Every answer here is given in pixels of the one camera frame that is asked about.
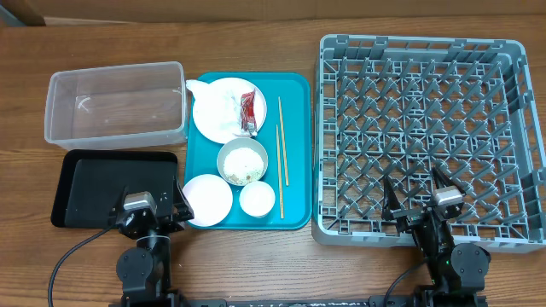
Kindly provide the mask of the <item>large white plate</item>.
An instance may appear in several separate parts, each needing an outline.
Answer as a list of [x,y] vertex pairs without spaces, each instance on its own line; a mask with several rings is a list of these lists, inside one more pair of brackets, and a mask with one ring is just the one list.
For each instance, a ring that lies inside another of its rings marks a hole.
[[264,125],[267,102],[261,90],[243,78],[220,78],[215,81],[189,80],[187,89],[194,97],[192,118],[197,130],[212,142],[225,144],[237,137],[251,135],[241,128],[241,98],[254,92],[256,130]]

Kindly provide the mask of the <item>grey metal bowl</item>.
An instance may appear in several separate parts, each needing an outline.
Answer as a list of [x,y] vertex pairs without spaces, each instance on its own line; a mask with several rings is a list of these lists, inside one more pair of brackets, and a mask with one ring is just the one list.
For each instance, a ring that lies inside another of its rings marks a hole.
[[225,160],[226,155],[230,151],[232,151],[234,149],[237,149],[237,148],[251,148],[252,150],[254,150],[255,152],[257,152],[260,155],[260,157],[264,161],[264,173],[263,173],[263,176],[264,176],[264,174],[265,174],[265,172],[267,171],[267,168],[268,168],[268,154],[266,153],[264,147],[258,141],[254,140],[252,138],[236,138],[236,139],[234,139],[232,141],[227,142],[226,144],[224,144],[222,146],[222,148],[220,149],[220,151],[218,153],[218,158],[217,158],[217,168],[218,168],[218,172],[219,172],[220,176],[227,183],[231,184],[228,181],[228,179],[226,178],[226,176],[224,175],[223,165],[224,165],[224,160]]

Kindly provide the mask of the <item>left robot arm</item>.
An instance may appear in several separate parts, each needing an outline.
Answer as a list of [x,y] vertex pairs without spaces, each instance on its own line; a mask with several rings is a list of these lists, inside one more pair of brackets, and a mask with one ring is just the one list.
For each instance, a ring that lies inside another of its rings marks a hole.
[[160,217],[148,191],[131,194],[124,187],[109,213],[108,223],[134,240],[136,246],[119,257],[116,273],[122,282],[121,306],[188,306],[189,301],[171,286],[170,234],[183,231],[194,212],[179,180],[172,179],[170,212]]

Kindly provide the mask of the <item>white cup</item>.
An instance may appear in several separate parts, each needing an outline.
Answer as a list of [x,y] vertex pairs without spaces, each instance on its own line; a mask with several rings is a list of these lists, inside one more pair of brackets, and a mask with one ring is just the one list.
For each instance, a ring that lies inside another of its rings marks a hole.
[[276,203],[276,195],[268,183],[250,182],[242,189],[239,202],[241,209],[247,215],[261,218],[272,210]]

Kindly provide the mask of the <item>wooden chopstick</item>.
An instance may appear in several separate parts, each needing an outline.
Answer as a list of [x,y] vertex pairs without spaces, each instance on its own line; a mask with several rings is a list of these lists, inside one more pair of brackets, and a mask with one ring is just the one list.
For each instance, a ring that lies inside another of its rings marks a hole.
[[279,120],[281,125],[282,155],[283,155],[285,184],[286,186],[289,186],[288,157],[287,157],[287,147],[286,147],[286,140],[285,140],[284,121],[283,121],[283,114],[282,114],[282,99],[280,96],[278,96],[278,107],[279,107]]
[[284,219],[284,205],[283,205],[283,191],[282,191],[282,163],[281,163],[280,134],[279,134],[278,125],[276,125],[275,131],[276,131],[276,159],[277,159],[280,218]]

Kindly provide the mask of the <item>small white plate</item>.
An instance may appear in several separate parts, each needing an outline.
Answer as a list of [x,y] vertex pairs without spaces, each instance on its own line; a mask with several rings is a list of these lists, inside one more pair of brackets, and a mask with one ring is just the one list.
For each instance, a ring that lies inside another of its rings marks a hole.
[[196,227],[211,227],[222,222],[233,205],[229,184],[212,174],[199,175],[183,186],[183,195],[193,209],[189,222]]

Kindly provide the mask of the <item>red snack wrapper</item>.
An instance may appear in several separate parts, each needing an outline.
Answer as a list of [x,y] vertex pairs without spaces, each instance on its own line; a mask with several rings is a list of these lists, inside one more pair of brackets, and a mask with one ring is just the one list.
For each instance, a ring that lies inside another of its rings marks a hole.
[[241,129],[250,136],[257,135],[257,123],[254,114],[255,91],[247,92],[241,96]]

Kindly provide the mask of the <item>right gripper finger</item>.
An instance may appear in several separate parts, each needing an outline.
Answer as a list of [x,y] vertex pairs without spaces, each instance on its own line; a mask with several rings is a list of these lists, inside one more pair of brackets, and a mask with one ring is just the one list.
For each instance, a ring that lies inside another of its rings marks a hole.
[[464,196],[465,191],[455,182],[453,182],[446,174],[444,174],[437,166],[432,168],[432,178],[435,184],[433,190],[434,196]]
[[400,209],[400,203],[389,177],[383,177],[383,191],[383,211]]

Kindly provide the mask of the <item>rice leftovers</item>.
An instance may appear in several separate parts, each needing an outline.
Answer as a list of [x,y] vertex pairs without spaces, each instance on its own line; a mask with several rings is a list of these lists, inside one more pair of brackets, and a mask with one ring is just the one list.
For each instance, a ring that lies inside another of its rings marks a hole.
[[223,171],[231,184],[245,186],[263,176],[264,161],[251,148],[237,148],[226,155]]

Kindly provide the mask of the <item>white napkin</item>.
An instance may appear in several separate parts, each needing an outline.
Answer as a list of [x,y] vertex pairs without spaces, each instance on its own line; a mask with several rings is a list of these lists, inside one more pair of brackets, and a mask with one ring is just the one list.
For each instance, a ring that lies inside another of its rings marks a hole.
[[241,107],[231,91],[194,79],[186,87],[195,99],[193,119],[203,135],[241,134]]

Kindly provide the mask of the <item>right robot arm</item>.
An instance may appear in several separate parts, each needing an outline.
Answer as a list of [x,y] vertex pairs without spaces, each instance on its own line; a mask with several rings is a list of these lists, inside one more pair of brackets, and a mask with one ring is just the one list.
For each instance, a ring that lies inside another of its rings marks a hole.
[[[383,178],[384,200],[381,217],[394,220],[399,233],[412,234],[423,260],[407,269],[388,288],[384,306],[486,306],[485,276],[491,255],[474,243],[456,244],[448,222],[461,214],[466,192],[438,167],[432,168],[435,189],[428,203],[420,208],[404,209],[394,192],[392,181]],[[396,285],[407,275],[427,266],[430,286],[418,286],[408,297],[391,297]]]

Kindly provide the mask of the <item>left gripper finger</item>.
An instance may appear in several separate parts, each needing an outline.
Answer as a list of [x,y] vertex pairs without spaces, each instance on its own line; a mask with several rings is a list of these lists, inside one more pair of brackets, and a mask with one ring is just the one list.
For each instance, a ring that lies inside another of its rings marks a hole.
[[128,194],[128,187],[125,185],[119,196],[114,201],[111,213],[119,213],[120,211],[123,211],[123,206],[125,203],[126,195]]
[[173,206],[178,211],[189,211],[190,206],[186,197],[183,194],[183,189],[180,185],[179,179],[177,176],[173,177]]

